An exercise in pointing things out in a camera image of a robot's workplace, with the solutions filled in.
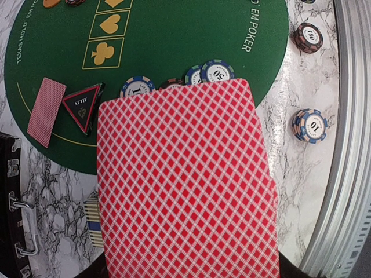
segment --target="black case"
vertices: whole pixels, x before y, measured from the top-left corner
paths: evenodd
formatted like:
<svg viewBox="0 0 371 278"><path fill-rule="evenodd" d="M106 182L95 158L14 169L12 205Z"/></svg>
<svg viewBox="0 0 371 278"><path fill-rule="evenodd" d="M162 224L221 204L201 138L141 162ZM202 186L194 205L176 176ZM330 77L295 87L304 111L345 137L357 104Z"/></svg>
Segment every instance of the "black case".
<svg viewBox="0 0 371 278"><path fill-rule="evenodd" d="M25 247L21 209L11 210L9 194L20 200L21 139L0 132L0 272L8 278L32 277L28 257L17 256Z"/></svg>

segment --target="red and white card back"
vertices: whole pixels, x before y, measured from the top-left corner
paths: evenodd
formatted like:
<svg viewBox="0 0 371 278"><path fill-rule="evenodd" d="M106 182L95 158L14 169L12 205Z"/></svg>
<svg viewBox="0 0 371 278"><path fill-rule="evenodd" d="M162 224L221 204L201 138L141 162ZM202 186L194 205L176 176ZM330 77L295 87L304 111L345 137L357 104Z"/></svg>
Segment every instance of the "red and white card back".
<svg viewBox="0 0 371 278"><path fill-rule="evenodd" d="M279 277L278 195L243 79L103 103L99 206L115 277Z"/></svg>
<svg viewBox="0 0 371 278"><path fill-rule="evenodd" d="M49 146L65 90L66 85L45 77L36 97L27 133L45 148Z"/></svg>

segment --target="black triangular dealer button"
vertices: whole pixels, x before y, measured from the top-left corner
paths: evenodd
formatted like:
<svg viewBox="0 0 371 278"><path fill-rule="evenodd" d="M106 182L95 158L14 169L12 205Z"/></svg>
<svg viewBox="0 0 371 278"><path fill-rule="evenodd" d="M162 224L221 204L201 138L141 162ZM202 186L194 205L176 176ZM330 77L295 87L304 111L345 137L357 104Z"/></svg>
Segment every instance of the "black triangular dealer button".
<svg viewBox="0 0 371 278"><path fill-rule="evenodd" d="M104 86L105 84L102 82L76 93L69 94L62 100L64 107L86 136L89 136L92 131Z"/></svg>

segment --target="metal edge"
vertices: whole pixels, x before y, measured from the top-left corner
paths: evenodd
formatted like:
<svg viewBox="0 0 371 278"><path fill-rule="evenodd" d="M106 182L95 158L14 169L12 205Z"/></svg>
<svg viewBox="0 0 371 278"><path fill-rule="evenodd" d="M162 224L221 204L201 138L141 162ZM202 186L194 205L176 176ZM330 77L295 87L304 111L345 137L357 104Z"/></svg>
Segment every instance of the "metal edge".
<svg viewBox="0 0 371 278"><path fill-rule="evenodd" d="M346 278L371 228L371 4L334 0L339 37L337 137L317 224L300 264L310 276Z"/></svg>

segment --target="blue poker chip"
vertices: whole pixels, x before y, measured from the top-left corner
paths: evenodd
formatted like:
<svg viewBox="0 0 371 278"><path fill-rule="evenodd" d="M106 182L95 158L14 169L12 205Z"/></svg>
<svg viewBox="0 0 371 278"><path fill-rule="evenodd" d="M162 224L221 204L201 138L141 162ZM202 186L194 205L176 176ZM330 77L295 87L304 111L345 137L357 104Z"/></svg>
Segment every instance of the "blue poker chip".
<svg viewBox="0 0 371 278"><path fill-rule="evenodd" d="M235 77L233 67L222 60L208 61L201 69L201 80L203 82L226 81Z"/></svg>
<svg viewBox="0 0 371 278"><path fill-rule="evenodd" d="M292 130L295 137L311 144L316 144L326 138L327 127L328 122L319 110L299 110L292 120Z"/></svg>
<svg viewBox="0 0 371 278"><path fill-rule="evenodd" d="M156 89L155 84L145 76L135 76L128 79L122 86L120 97L131 97L146 94Z"/></svg>
<svg viewBox="0 0 371 278"><path fill-rule="evenodd" d="M202 65L195 65L194 67L190 68L184 78L186 85L197 85L202 83L201 69Z"/></svg>
<svg viewBox="0 0 371 278"><path fill-rule="evenodd" d="M306 111L299 120L300 137L305 141L316 144L326 138L327 120L318 110Z"/></svg>

